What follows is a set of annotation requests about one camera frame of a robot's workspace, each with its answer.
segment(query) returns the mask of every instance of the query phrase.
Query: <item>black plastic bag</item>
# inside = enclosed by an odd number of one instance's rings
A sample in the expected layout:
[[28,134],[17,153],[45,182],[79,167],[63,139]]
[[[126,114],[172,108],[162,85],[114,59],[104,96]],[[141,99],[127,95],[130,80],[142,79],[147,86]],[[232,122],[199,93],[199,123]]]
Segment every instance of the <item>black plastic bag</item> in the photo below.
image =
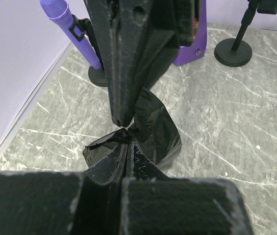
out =
[[134,123],[127,130],[121,128],[85,147],[83,156],[87,165],[92,167],[120,144],[126,148],[137,146],[151,163],[162,169],[170,166],[181,150],[181,137],[168,111],[146,88],[136,102]]

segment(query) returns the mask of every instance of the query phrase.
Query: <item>purple stand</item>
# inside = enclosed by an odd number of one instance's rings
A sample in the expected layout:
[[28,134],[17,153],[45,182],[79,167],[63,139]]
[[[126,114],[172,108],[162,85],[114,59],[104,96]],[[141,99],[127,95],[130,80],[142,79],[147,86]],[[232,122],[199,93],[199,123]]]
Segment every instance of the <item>purple stand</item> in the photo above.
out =
[[177,58],[173,61],[174,65],[181,66],[202,58],[207,47],[207,10],[206,0],[201,1],[201,14],[199,29],[195,42],[190,47],[181,47]]

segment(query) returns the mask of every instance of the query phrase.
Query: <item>gray marble table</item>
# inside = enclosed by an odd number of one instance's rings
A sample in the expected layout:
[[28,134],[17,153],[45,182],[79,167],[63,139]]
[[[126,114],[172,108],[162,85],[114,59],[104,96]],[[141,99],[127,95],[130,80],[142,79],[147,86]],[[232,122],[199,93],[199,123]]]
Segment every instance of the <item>gray marble table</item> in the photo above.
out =
[[[241,190],[256,235],[277,235],[277,32],[249,29],[242,68],[219,64],[216,44],[238,28],[210,24],[204,58],[169,70],[152,91],[182,138],[171,177],[221,177]],[[74,49],[0,159],[0,170],[80,171],[86,144],[116,130],[107,89],[93,86]]]

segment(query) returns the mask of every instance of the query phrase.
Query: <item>lavender wall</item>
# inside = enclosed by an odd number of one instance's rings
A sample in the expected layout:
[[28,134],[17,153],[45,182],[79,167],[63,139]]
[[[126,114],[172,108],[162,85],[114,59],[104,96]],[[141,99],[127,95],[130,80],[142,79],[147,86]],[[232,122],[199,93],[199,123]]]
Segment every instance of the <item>lavender wall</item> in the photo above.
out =
[[[68,0],[86,16],[82,0]],[[44,74],[69,43],[39,0],[0,0],[0,142]]]
[[[207,0],[207,21],[220,24],[240,25],[247,0]],[[277,31],[277,14],[256,14],[251,27]]]

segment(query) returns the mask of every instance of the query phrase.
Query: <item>black round base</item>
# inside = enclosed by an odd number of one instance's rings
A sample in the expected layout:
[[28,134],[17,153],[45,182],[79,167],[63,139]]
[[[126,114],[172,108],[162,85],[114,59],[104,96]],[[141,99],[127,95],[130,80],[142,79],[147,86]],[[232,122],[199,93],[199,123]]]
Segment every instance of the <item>black round base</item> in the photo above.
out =
[[92,66],[89,67],[88,70],[88,76],[90,81],[98,86],[98,87],[107,87],[108,83],[107,83],[107,79],[105,78],[105,74],[103,69],[94,69]]
[[237,51],[232,50],[234,38],[219,42],[215,48],[214,55],[223,65],[229,67],[240,67],[247,64],[252,58],[252,48],[242,41]]

